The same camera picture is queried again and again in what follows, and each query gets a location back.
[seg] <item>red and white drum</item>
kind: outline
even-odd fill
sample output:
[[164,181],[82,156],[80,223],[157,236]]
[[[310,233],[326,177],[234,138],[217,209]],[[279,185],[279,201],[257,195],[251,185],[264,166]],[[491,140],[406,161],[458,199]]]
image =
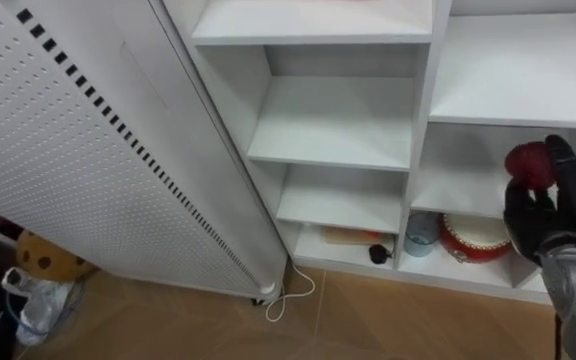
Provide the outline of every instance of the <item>red and white drum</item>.
[[444,214],[438,222],[441,244],[459,262],[484,263],[511,249],[502,220]]

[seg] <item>robotic hand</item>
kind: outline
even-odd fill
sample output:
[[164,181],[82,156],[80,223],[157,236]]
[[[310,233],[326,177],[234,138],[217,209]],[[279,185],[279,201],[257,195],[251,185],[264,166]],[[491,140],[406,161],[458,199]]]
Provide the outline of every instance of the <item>robotic hand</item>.
[[504,221],[512,245],[542,267],[542,277],[557,312],[557,334],[576,360],[576,156],[559,136],[546,138],[559,192],[557,206],[546,190],[530,191],[513,179],[506,188]]

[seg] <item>tiled floor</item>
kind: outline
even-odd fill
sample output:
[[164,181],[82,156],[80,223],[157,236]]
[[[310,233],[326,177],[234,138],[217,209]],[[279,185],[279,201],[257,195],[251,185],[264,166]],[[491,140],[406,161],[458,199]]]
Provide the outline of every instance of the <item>tiled floor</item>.
[[[77,316],[30,359],[552,358],[550,307],[306,269],[272,324],[247,299],[95,275]],[[308,283],[289,273],[289,292]]]

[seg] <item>shelf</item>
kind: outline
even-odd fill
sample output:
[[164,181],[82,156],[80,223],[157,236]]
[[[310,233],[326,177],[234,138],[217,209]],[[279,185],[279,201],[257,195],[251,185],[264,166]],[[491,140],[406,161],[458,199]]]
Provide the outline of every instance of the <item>shelf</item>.
[[430,42],[430,0],[213,0],[195,45]]
[[477,284],[512,287],[510,277],[510,256],[484,264],[460,264],[437,244],[430,254],[416,258],[403,252],[399,270],[408,273],[460,280]]
[[412,90],[412,79],[275,77],[248,157],[407,170]]
[[430,121],[576,128],[576,14],[454,17]]
[[395,172],[291,165],[277,218],[397,233],[402,184]]
[[392,270],[392,259],[388,259],[385,264],[374,264],[368,255],[369,246],[329,244],[320,235],[320,229],[318,226],[302,226],[295,248],[295,257]]
[[534,278],[526,283],[522,288],[522,290],[530,290],[530,291],[538,291],[538,292],[547,292],[546,285],[544,285],[544,281],[541,278],[541,274],[537,274]]
[[562,129],[429,124],[412,207],[501,218],[506,154]]

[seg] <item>brown plush toy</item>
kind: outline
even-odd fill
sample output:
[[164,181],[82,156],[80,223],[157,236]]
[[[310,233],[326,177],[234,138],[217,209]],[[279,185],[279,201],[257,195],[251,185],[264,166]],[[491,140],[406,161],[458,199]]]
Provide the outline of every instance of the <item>brown plush toy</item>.
[[37,279],[74,281],[95,267],[39,235],[24,230],[17,240],[19,267]]

